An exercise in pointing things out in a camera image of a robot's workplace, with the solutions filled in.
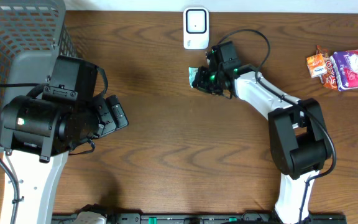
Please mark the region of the teal snack packet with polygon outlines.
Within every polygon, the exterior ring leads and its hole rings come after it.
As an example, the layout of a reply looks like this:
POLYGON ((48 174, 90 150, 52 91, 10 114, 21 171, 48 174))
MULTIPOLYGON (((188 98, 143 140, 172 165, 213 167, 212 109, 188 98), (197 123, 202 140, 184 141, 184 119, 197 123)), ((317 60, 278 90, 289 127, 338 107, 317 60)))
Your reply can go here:
POLYGON ((188 73, 189 73, 189 84, 191 86, 191 88, 193 88, 193 82, 196 78, 196 74, 198 72, 198 68, 195 67, 189 67, 188 68, 188 73))

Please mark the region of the small orange box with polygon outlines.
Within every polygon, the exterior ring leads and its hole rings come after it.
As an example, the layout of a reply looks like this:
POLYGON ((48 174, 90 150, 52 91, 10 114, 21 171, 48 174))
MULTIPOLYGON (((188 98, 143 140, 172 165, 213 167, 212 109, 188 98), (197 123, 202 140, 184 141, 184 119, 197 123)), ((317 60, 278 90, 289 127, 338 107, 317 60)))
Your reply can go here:
POLYGON ((326 63, 322 54, 316 54, 306 59, 310 77, 316 78, 327 73, 326 63))

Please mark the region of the orange chocolate bar wrapper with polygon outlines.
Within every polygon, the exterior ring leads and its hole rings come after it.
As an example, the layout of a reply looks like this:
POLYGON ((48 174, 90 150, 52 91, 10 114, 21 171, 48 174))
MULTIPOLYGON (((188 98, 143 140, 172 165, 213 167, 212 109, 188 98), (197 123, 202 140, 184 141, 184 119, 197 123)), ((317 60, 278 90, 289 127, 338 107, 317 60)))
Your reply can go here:
POLYGON ((323 56, 327 72, 324 75, 321 75, 319 79, 325 88, 332 90, 338 90, 335 71, 333 64, 331 62, 329 52, 327 49, 322 48, 320 45, 316 46, 316 53, 323 56))

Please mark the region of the red purple rice packet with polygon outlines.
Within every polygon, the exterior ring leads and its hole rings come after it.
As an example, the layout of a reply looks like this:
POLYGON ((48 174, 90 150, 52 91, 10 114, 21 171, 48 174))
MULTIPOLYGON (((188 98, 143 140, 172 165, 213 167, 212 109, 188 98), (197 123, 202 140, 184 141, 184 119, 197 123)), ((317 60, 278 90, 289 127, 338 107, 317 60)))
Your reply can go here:
POLYGON ((338 90, 358 89, 358 49, 335 52, 330 60, 338 90))

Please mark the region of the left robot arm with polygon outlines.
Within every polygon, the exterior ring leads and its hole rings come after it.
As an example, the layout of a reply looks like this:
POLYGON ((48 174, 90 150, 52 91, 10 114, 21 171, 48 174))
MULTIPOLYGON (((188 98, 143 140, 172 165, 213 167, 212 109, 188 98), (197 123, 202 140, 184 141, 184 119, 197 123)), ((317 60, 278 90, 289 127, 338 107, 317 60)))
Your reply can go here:
POLYGON ((16 223, 50 223, 62 170, 75 148, 129 124, 113 95, 84 100, 17 96, 1 115, 0 145, 14 184, 16 223))

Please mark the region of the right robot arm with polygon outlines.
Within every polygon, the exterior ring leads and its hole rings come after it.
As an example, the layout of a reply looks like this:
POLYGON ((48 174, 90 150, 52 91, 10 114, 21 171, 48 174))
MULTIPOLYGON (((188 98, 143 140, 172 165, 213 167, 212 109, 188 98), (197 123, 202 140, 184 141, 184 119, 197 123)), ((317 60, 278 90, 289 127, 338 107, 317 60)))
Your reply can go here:
POLYGON ((192 88, 219 96, 229 91, 268 121, 270 152, 281 173, 272 220, 316 223, 308 210, 313 184, 330 174, 337 162, 319 103, 284 93, 251 64, 227 70, 220 65, 191 67, 188 73, 192 88))

